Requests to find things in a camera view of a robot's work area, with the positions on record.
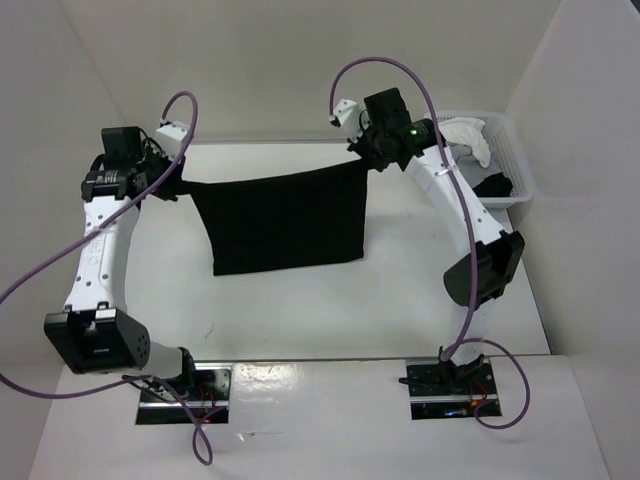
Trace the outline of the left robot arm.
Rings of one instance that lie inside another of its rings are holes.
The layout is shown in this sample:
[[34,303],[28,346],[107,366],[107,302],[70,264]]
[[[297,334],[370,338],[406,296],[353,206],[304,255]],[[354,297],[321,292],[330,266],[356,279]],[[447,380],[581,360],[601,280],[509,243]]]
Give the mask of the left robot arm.
[[146,373],[163,379],[176,399],[191,397],[199,375],[183,347],[165,347],[150,339],[147,328],[127,312],[128,254],[140,208],[134,200],[164,172],[156,190],[174,201],[182,167],[177,155],[187,143],[188,125],[163,122],[153,136],[138,127],[102,131],[103,154],[91,164],[81,184],[85,231],[79,264],[63,310],[46,316],[44,333],[75,374]]

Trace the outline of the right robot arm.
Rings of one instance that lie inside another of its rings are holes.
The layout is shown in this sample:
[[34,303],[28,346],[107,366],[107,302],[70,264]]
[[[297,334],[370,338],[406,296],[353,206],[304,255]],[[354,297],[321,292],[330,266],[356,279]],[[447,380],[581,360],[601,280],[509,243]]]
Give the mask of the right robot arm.
[[396,164],[407,173],[448,228],[459,256],[443,275],[454,334],[438,354],[436,381],[448,392],[461,392],[480,371],[480,340],[496,301],[513,280],[524,238],[491,215],[460,172],[436,122],[413,119],[398,89],[371,95],[362,104],[338,101],[332,123],[346,133],[349,150],[369,166],[383,171]]

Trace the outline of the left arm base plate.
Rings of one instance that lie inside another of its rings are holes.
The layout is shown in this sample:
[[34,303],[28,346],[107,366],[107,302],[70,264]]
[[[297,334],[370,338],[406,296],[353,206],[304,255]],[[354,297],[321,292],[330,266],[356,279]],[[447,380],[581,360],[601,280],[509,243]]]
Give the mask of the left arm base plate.
[[[227,424],[233,367],[230,363],[197,362],[193,385],[174,389],[191,414],[201,423]],[[138,389],[137,425],[189,424],[181,403],[158,383],[145,382]]]

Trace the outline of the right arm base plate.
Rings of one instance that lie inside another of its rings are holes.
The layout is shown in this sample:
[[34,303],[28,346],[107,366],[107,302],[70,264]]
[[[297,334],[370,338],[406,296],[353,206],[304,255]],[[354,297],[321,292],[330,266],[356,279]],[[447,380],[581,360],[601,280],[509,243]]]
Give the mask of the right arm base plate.
[[484,359],[472,373],[462,378],[447,378],[445,367],[437,360],[408,361],[398,383],[408,390],[413,420],[500,417],[497,386],[491,363]]

